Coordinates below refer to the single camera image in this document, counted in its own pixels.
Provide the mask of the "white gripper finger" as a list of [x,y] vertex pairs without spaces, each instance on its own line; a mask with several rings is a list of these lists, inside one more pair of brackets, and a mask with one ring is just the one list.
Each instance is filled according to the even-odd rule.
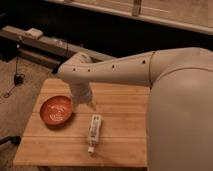
[[96,104],[93,101],[88,102],[87,106],[89,106],[92,110],[96,110]]
[[71,104],[72,104],[73,108],[78,106],[78,102],[75,99],[71,99],[71,101],[72,101]]

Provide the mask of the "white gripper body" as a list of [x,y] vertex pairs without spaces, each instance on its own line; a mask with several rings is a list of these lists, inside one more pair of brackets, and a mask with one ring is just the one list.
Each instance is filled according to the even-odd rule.
[[92,90],[88,83],[77,83],[69,85],[71,99],[75,99],[78,104],[88,103],[92,100]]

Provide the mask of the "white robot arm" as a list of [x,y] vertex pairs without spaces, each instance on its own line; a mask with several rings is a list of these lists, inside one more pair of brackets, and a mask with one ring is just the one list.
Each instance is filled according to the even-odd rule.
[[72,99],[91,99],[91,82],[148,86],[149,171],[213,171],[213,51],[157,50],[94,63],[78,52],[59,66]]

